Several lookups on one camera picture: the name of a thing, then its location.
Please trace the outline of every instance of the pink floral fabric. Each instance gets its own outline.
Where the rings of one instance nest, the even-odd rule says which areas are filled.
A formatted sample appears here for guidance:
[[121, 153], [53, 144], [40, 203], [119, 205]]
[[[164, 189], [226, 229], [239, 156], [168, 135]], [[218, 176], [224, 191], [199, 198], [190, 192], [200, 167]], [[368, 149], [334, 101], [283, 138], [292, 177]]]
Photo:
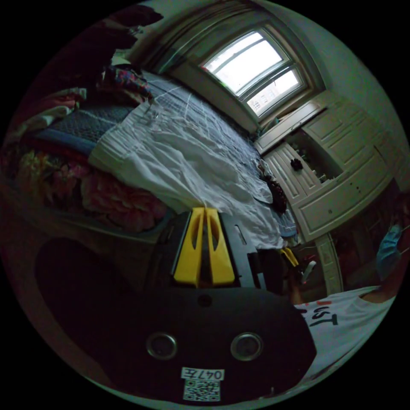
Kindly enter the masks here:
[[163, 220], [167, 207], [153, 194], [112, 175], [24, 144], [1, 153], [1, 171], [46, 207], [92, 217], [110, 227], [140, 233]]

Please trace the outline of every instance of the cabinet drawer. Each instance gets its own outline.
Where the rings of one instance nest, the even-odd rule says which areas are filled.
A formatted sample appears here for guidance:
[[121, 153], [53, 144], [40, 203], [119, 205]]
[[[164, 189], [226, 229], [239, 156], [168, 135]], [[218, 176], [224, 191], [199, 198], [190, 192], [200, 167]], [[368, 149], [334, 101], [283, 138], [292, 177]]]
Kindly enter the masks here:
[[391, 180], [376, 151], [349, 178], [323, 195], [321, 191], [303, 200], [294, 210], [305, 240], [311, 240], [341, 225], [364, 209]]

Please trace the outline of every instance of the white door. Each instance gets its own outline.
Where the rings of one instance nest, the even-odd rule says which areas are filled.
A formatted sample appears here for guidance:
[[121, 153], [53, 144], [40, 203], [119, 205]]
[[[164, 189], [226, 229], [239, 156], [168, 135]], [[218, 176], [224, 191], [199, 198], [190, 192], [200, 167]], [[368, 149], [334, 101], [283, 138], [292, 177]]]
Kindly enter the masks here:
[[375, 138], [375, 148], [384, 159], [401, 191], [410, 189], [410, 155], [396, 146], [390, 133], [384, 131]]
[[349, 178], [324, 194], [322, 191], [313, 194], [294, 207], [306, 241], [330, 232], [359, 213], [391, 181], [391, 174], [380, 155], [371, 147], [367, 151], [367, 160]]
[[343, 292], [339, 261], [330, 234], [320, 236], [315, 240], [315, 244], [322, 264], [328, 295]]
[[336, 103], [304, 126], [304, 130], [322, 145], [337, 138], [350, 124], [364, 117], [356, 105], [347, 101]]
[[[276, 150], [276, 154], [280, 157], [283, 163], [283, 171], [289, 179], [296, 180], [306, 195], [311, 195], [322, 187], [319, 178], [313, 173], [309, 165], [306, 164], [299, 154], [287, 143], [282, 144]], [[298, 159], [303, 164], [303, 169], [295, 171], [290, 162], [293, 159]]]
[[380, 128], [370, 119], [361, 118], [349, 125], [337, 137], [324, 144], [334, 157], [339, 159], [345, 169], [358, 167], [362, 160], [365, 148], [371, 145]]
[[292, 178], [284, 171], [286, 165], [276, 150], [265, 156], [264, 160], [268, 163], [270, 170], [277, 178], [291, 205], [306, 198], [306, 193], [297, 179]]

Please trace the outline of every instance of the dark cloth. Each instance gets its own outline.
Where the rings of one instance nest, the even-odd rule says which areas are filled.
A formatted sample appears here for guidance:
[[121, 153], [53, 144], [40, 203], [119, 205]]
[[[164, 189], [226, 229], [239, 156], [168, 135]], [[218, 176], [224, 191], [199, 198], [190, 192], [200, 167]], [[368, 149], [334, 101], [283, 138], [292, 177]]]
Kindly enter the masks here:
[[121, 302], [138, 297], [122, 275], [82, 244], [57, 238], [40, 249], [35, 278], [46, 305], [68, 337], [102, 368], [115, 369], [113, 357], [132, 316], [132, 310], [120, 307]]
[[67, 88], [95, 88], [116, 49], [130, 49], [136, 38], [127, 30], [92, 26], [63, 47], [40, 72], [28, 95], [30, 101]]
[[111, 14], [109, 18], [127, 27], [145, 27], [162, 20], [164, 16], [152, 7], [133, 5]]

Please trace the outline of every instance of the blue face mask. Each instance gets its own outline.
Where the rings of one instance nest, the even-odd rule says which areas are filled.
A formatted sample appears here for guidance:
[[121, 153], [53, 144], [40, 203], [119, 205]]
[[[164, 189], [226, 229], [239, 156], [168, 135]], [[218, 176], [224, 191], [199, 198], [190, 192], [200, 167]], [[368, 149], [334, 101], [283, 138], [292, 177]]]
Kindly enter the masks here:
[[401, 253], [397, 249], [397, 244], [402, 232], [403, 229], [399, 225], [393, 225], [380, 243], [376, 255], [376, 270], [381, 281], [386, 280], [400, 261]]

